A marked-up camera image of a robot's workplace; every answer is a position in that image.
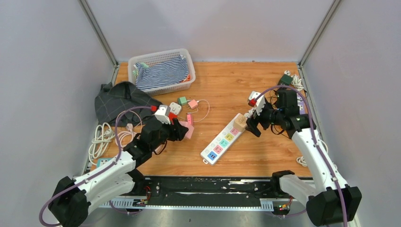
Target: wooden table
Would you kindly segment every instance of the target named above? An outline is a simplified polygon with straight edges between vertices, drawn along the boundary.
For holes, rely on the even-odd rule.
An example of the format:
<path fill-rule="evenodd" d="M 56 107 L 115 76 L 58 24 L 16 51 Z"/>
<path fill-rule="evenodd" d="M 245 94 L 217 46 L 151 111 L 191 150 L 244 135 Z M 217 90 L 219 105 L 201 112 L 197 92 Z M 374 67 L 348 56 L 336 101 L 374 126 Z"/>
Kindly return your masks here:
<path fill-rule="evenodd" d="M 120 65 L 116 83 L 128 80 L 127 63 Z M 249 94 L 262 92 L 277 84 L 285 70 L 298 74 L 295 63 L 261 62 L 195 62 L 196 80 L 191 88 L 184 91 L 155 96 L 165 105 L 185 96 L 187 99 L 206 99 L 210 103 L 209 115 L 194 124 L 190 140 L 168 142 L 164 152 L 153 157 L 138 169 L 144 175 L 171 176 L 271 176 L 280 170 L 292 170 L 298 176 L 311 176 L 307 167 L 296 162 L 301 156 L 298 148 L 287 137 L 274 135 L 270 130 L 262 131 L 257 138 L 245 131 L 235 144 L 214 165 L 202 162 L 201 151 L 234 118 L 237 113 L 246 113 Z M 205 116 L 208 105 L 199 103 L 194 120 Z M 186 117 L 190 109 L 183 109 Z M 109 145 L 103 157 L 118 153 L 114 143 Z"/>

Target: white wall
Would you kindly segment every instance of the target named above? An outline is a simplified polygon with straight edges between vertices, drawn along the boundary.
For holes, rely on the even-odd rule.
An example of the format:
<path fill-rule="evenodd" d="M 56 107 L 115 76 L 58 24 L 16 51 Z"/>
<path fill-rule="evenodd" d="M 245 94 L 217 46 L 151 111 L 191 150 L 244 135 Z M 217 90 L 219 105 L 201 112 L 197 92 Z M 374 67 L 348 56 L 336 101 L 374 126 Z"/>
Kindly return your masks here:
<path fill-rule="evenodd" d="M 1 1 L 0 34 L 0 226 L 36 227 L 57 182 L 82 170 L 112 66 L 76 0 Z"/>
<path fill-rule="evenodd" d="M 195 61 L 298 61 L 332 0 L 88 0 L 119 61 L 186 48 Z"/>
<path fill-rule="evenodd" d="M 330 156 L 362 192 L 363 227 L 401 222 L 400 11 L 342 1 L 305 68 Z"/>

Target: white plastic basket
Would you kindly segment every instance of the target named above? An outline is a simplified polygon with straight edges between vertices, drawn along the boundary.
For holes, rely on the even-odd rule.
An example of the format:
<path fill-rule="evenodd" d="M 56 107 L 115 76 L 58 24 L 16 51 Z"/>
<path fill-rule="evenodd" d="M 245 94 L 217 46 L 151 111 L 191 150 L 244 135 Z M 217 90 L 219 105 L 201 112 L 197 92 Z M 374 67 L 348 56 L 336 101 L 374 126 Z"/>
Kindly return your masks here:
<path fill-rule="evenodd" d="M 189 74 L 191 76 L 190 81 L 186 81 L 183 83 L 178 83 L 178 84 L 173 84 L 173 85 L 168 85 L 168 86 L 163 86 L 163 87 L 157 87 L 157 88 L 151 88 L 147 90 L 143 90 L 145 93 L 147 93 L 150 96 L 157 96 L 169 92 L 175 92 L 175 91 L 182 91 L 189 89 L 191 86 L 191 83 L 193 83 L 196 79 L 195 76 L 195 69 L 193 68 L 193 63 L 191 56 L 189 55 L 189 52 L 186 49 L 175 49 L 175 50 L 170 50 L 170 51 L 162 51 L 162 52 L 157 52 L 157 53 L 150 53 L 150 54 L 145 54 L 141 56 L 136 56 L 131 58 L 128 61 L 128 80 L 135 84 L 136 77 L 133 76 L 132 71 L 134 70 L 134 65 L 137 62 L 145 63 L 148 66 L 153 66 L 155 64 L 159 64 L 165 61 L 168 61 L 174 57 L 177 56 L 184 56 L 187 58 L 187 63 L 188 63 L 188 70 Z"/>

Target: blue and white striped fabric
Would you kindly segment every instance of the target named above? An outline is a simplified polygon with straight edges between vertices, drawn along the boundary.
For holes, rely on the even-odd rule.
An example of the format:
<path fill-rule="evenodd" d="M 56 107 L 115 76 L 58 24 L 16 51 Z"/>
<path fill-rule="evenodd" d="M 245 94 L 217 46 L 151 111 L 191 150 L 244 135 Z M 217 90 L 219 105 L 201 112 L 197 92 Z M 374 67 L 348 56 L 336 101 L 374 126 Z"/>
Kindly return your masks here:
<path fill-rule="evenodd" d="M 183 56 L 172 58 L 166 62 L 147 67 L 146 64 L 136 63 L 134 75 L 135 85 L 140 90 L 178 84 L 189 75 L 187 59 Z"/>

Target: gray plaid fabric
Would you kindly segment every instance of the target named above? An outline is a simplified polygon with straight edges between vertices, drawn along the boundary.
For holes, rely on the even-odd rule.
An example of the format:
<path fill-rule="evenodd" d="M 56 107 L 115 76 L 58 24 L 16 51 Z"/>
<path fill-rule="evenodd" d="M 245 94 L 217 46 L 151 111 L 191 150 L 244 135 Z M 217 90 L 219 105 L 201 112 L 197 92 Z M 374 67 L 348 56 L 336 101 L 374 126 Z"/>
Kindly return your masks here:
<path fill-rule="evenodd" d="M 95 98 L 95 111 L 99 124 L 108 122 L 114 126 L 118 114 L 124 110 L 134 106 L 159 106 L 161 104 L 161 102 L 137 89 L 133 83 L 125 81 L 116 84 L 114 87 L 112 83 L 102 84 L 100 92 Z M 135 112 L 143 121 L 152 117 L 152 112 L 148 109 L 135 110 Z M 135 114 L 128 112 L 125 117 L 122 117 L 118 126 L 126 126 L 128 123 L 135 126 L 139 123 L 139 119 Z"/>

